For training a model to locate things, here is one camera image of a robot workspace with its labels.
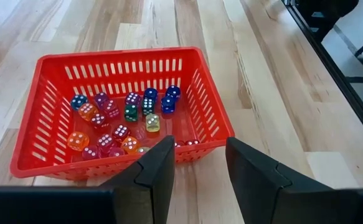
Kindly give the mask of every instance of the die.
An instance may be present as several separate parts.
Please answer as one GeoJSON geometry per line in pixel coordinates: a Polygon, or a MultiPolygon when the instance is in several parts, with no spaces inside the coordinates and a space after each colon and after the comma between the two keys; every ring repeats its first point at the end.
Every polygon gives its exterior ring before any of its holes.
{"type": "Polygon", "coordinates": [[[127,154],[137,154],[138,148],[139,148],[139,142],[137,139],[129,136],[127,137],[122,143],[121,148],[127,153],[127,154]]]}
{"type": "Polygon", "coordinates": [[[196,140],[196,139],[192,139],[192,140],[188,140],[188,141],[186,141],[186,145],[187,146],[191,146],[191,145],[193,145],[193,144],[199,144],[200,142],[198,141],[198,140],[196,140]]]}
{"type": "Polygon", "coordinates": [[[111,147],[108,157],[118,157],[125,154],[125,151],[119,147],[111,147]]]}
{"type": "Polygon", "coordinates": [[[106,100],[109,100],[109,97],[106,93],[99,93],[94,96],[94,102],[100,110],[102,110],[102,106],[106,100]]]}
{"type": "Polygon", "coordinates": [[[176,102],[174,101],[173,97],[165,96],[162,98],[162,113],[168,114],[173,113],[176,109],[176,102]]]}
{"type": "Polygon", "coordinates": [[[139,148],[137,149],[137,152],[138,152],[138,153],[145,153],[145,152],[148,152],[150,149],[151,149],[151,148],[149,148],[149,147],[145,147],[145,146],[143,146],[143,147],[139,147],[139,148]]]}
{"type": "Polygon", "coordinates": [[[143,110],[143,115],[148,115],[154,113],[155,101],[152,99],[145,98],[141,103],[141,109],[143,110]]]}
{"type": "Polygon", "coordinates": [[[67,139],[67,144],[69,148],[82,151],[88,143],[90,142],[90,138],[85,134],[78,131],[74,131],[70,133],[70,136],[67,139]]]}
{"type": "Polygon", "coordinates": [[[98,159],[98,148],[96,146],[87,146],[82,152],[83,160],[98,159]]]}
{"type": "Polygon", "coordinates": [[[134,92],[129,93],[125,98],[126,105],[139,105],[141,102],[141,97],[134,92]]]}
{"type": "Polygon", "coordinates": [[[109,118],[114,118],[120,114],[119,107],[114,100],[105,101],[103,104],[103,110],[109,118]]]}
{"type": "Polygon", "coordinates": [[[119,125],[118,128],[114,129],[112,132],[112,137],[118,142],[123,142],[129,135],[130,129],[123,125],[119,125]]]}
{"type": "Polygon", "coordinates": [[[78,112],[84,120],[90,121],[94,114],[98,113],[98,109],[91,103],[85,103],[79,108],[78,112]]]}
{"type": "Polygon", "coordinates": [[[156,102],[158,100],[158,91],[154,88],[147,88],[144,91],[144,99],[151,99],[156,102]]]}
{"type": "Polygon", "coordinates": [[[115,140],[109,134],[103,134],[97,140],[97,146],[103,154],[108,154],[110,148],[114,146],[115,140]]]}
{"type": "Polygon", "coordinates": [[[92,123],[95,129],[101,129],[109,126],[109,123],[106,120],[105,115],[101,113],[94,114],[90,122],[92,123]]]}
{"type": "Polygon", "coordinates": [[[145,118],[147,132],[157,132],[161,129],[159,123],[159,116],[156,114],[149,114],[145,118]]]}
{"type": "Polygon", "coordinates": [[[169,88],[167,88],[166,90],[166,96],[174,98],[174,101],[176,102],[179,100],[180,95],[181,95],[181,90],[175,85],[169,86],[169,88]]]}
{"type": "Polygon", "coordinates": [[[183,141],[176,141],[174,143],[174,147],[181,147],[181,146],[185,146],[186,144],[183,141]]]}
{"type": "Polygon", "coordinates": [[[79,108],[87,103],[87,96],[85,95],[75,95],[71,100],[70,100],[70,107],[72,107],[72,109],[74,109],[75,111],[79,110],[79,108]]]}
{"type": "Polygon", "coordinates": [[[125,106],[125,120],[126,121],[137,121],[138,110],[136,105],[125,106]]]}

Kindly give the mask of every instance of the basket slot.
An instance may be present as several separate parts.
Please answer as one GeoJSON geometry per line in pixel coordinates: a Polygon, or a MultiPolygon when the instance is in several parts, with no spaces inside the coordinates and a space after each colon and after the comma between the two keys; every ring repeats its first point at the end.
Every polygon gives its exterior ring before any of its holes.
{"type": "Polygon", "coordinates": [[[149,69],[149,60],[146,60],[145,61],[145,71],[146,71],[146,73],[149,73],[150,72],[150,69],[149,69]]]}
{"type": "Polygon", "coordinates": [[[84,65],[80,66],[80,70],[82,71],[83,74],[83,78],[87,78],[87,72],[86,72],[86,68],[84,67],[84,65]]]}
{"type": "Polygon", "coordinates": [[[182,70],[182,58],[179,59],[179,72],[182,70]]]}
{"type": "Polygon", "coordinates": [[[128,82],[128,83],[127,83],[127,87],[128,87],[128,89],[129,89],[129,92],[134,91],[134,90],[133,90],[133,87],[131,87],[131,83],[130,83],[130,82],[128,82]]]}
{"type": "Polygon", "coordinates": [[[93,65],[87,65],[88,67],[88,71],[89,71],[89,75],[94,78],[95,74],[94,74],[94,70],[93,70],[93,65]]]}
{"type": "Polygon", "coordinates": [[[97,76],[102,77],[101,68],[99,64],[95,64],[95,69],[97,70],[97,76]]]}
{"type": "Polygon", "coordinates": [[[144,81],[141,81],[141,91],[145,91],[144,81]]]}
{"type": "Polygon", "coordinates": [[[139,72],[144,72],[143,61],[138,62],[139,72]]]}
{"type": "Polygon", "coordinates": [[[70,80],[73,80],[72,73],[71,73],[71,71],[70,71],[70,69],[69,69],[69,67],[68,67],[68,66],[65,66],[65,71],[67,72],[68,78],[69,78],[70,80]]]}
{"type": "Polygon", "coordinates": [[[106,65],[106,63],[104,63],[102,65],[102,67],[104,68],[104,74],[106,77],[109,77],[109,72],[108,72],[108,66],[106,65]]]}
{"type": "Polygon", "coordinates": [[[118,62],[118,71],[119,71],[119,74],[123,74],[123,69],[121,67],[121,63],[118,62]]]}
{"type": "Polygon", "coordinates": [[[130,73],[129,63],[128,62],[125,62],[125,72],[126,72],[126,74],[129,74],[130,73]]]}
{"type": "Polygon", "coordinates": [[[79,71],[77,70],[77,67],[76,66],[72,66],[72,68],[73,68],[73,72],[75,74],[75,77],[77,79],[80,79],[80,75],[79,75],[79,71]]]}
{"type": "Polygon", "coordinates": [[[108,92],[109,92],[109,94],[113,94],[113,90],[112,90],[112,85],[111,85],[111,83],[108,83],[108,92]]]}
{"type": "Polygon", "coordinates": [[[116,74],[116,69],[115,69],[115,64],[114,63],[111,63],[111,72],[112,72],[112,75],[116,74]]]}
{"type": "Polygon", "coordinates": [[[132,62],[131,62],[131,69],[132,69],[133,73],[136,73],[136,72],[137,72],[137,69],[136,69],[136,62],[135,62],[135,61],[132,61],[132,62]]]}
{"type": "Polygon", "coordinates": [[[165,69],[165,71],[169,71],[169,59],[166,59],[166,69],[165,69]]]}
{"type": "Polygon", "coordinates": [[[42,161],[46,161],[47,160],[44,156],[40,155],[39,153],[37,153],[35,151],[32,151],[32,156],[34,156],[34,157],[36,157],[36,158],[38,158],[38,159],[40,159],[42,161]]]}
{"type": "Polygon", "coordinates": [[[95,95],[101,93],[100,88],[97,84],[94,84],[95,95]]]}
{"type": "Polygon", "coordinates": [[[159,72],[163,72],[163,60],[159,60],[159,72]]]}
{"type": "Polygon", "coordinates": [[[152,60],[152,72],[156,73],[156,60],[152,60]]]}

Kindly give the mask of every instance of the black metal frame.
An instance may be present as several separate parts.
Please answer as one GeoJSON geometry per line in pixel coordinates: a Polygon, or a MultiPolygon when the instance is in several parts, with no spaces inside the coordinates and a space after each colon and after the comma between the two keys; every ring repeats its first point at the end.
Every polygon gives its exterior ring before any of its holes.
{"type": "Polygon", "coordinates": [[[325,68],[328,70],[329,74],[331,74],[333,80],[336,85],[342,91],[344,97],[351,105],[352,109],[361,120],[363,124],[363,102],[355,92],[355,90],[351,87],[339,67],[335,64],[331,56],[325,50],[323,45],[319,43],[315,38],[313,33],[310,31],[309,25],[307,25],[306,21],[299,13],[298,9],[295,6],[285,4],[285,7],[292,15],[293,19],[296,21],[297,25],[303,32],[304,36],[307,38],[308,42],[311,44],[315,52],[318,54],[318,57],[321,59],[325,68]]]}

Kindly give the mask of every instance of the basket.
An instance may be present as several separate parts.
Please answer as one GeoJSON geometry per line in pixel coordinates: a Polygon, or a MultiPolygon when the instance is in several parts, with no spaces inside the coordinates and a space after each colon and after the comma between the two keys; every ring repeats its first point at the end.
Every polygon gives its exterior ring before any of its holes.
{"type": "Polygon", "coordinates": [[[141,111],[137,123],[126,123],[121,113],[111,125],[127,125],[132,135],[148,147],[169,134],[177,141],[200,141],[177,147],[176,162],[200,159],[234,136],[203,54],[197,48],[119,50],[40,58],[11,159],[12,174],[83,180],[122,171],[141,155],[83,161],[78,152],[67,147],[72,131],[88,133],[90,142],[99,136],[71,109],[70,99],[75,94],[84,94],[92,101],[94,95],[105,92],[119,101],[123,112],[123,101],[129,92],[142,95],[145,88],[153,87],[162,97],[169,85],[180,87],[181,98],[172,115],[158,112],[160,103],[157,103],[155,113],[161,117],[159,133],[148,135],[141,111]]]}

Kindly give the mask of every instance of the pink die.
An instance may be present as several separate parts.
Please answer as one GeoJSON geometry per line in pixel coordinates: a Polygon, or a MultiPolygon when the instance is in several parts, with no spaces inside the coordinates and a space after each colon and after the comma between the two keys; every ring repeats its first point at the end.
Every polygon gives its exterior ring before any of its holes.
{"type": "Polygon", "coordinates": [[[105,101],[102,108],[109,118],[114,118],[120,114],[119,107],[114,100],[105,101]]]}
{"type": "Polygon", "coordinates": [[[98,148],[96,146],[87,146],[82,152],[83,160],[98,159],[98,148]]]}

